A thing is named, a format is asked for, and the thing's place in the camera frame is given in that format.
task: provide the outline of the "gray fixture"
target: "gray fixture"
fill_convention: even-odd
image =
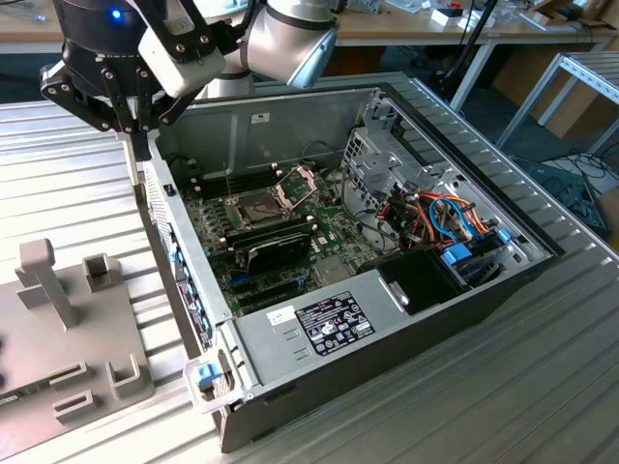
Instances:
[[[0,459],[155,391],[118,260],[54,262],[49,240],[21,244],[0,286]]]

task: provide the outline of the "aluminum profile table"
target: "aluminum profile table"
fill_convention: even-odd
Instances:
[[[619,258],[421,82],[386,73],[318,85],[381,81],[419,108],[566,256],[483,324],[229,455],[221,455],[211,417],[192,410],[180,379],[186,355],[119,142],[51,103],[0,106],[2,278],[13,268],[7,246],[25,237],[50,236],[63,265],[87,251],[118,256],[157,385],[143,403],[8,462],[616,462]],[[409,142],[431,158],[424,140]]]
[[[558,53],[550,62],[538,83],[533,87],[510,124],[496,142],[502,148],[512,134],[519,128],[544,91],[559,74],[565,70],[572,75],[567,84],[554,98],[538,123],[544,126],[559,108],[563,100],[572,92],[580,80],[592,89],[619,104],[619,52]],[[590,153],[596,153],[604,143],[619,129],[619,119],[591,146]]]

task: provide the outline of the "cardboard box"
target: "cardboard box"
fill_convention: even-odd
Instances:
[[[615,249],[619,249],[619,188],[607,191],[598,202],[610,230],[610,243]]]

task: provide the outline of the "workbench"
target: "workbench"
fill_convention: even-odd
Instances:
[[[15,245],[34,238],[52,241],[59,266],[95,252],[118,257],[157,387],[150,399],[8,462],[616,462],[619,257],[420,81],[393,72],[318,87],[381,81],[566,254],[479,326],[226,456],[181,379],[187,357],[120,142],[49,102],[0,106],[0,281],[14,278]],[[427,142],[407,138],[431,157]]]
[[[60,52],[63,37],[51,0],[41,0],[41,4],[43,6],[38,11],[47,16],[48,22],[45,23],[0,14],[0,54]],[[579,33],[576,30],[545,32],[520,17],[506,23],[497,21],[478,39],[481,46],[451,101],[451,107],[456,111],[461,109],[498,44],[591,43],[593,50],[602,51],[616,35],[617,31],[605,28]],[[410,14],[384,4],[380,14],[344,11],[339,15],[338,46],[454,45],[461,37],[462,29],[455,25],[440,26],[430,20],[429,11]]]

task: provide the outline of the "motherboard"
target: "motherboard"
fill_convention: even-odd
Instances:
[[[341,207],[333,170],[292,162],[192,180],[187,211],[235,316],[345,280],[380,254]]]

